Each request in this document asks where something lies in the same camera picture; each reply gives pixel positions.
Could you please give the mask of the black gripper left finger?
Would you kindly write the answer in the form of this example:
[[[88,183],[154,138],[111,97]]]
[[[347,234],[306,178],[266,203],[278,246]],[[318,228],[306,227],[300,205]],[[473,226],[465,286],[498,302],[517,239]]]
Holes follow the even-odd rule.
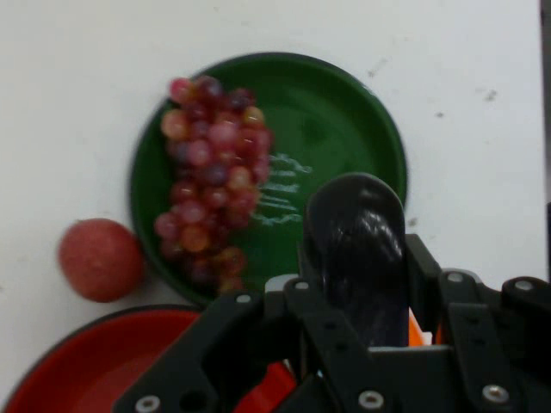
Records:
[[[356,275],[356,254],[309,250],[299,279],[280,292],[215,300],[116,401],[116,412],[228,412],[289,361],[298,377],[277,412],[380,412],[383,380],[342,312],[321,293]]]

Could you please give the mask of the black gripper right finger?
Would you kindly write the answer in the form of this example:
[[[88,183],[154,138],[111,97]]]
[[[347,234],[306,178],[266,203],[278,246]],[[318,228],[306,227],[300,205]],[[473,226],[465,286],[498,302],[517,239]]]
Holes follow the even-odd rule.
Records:
[[[499,290],[444,270],[420,237],[406,236],[409,300],[422,330],[449,349],[468,412],[550,410],[550,285],[533,277]]]

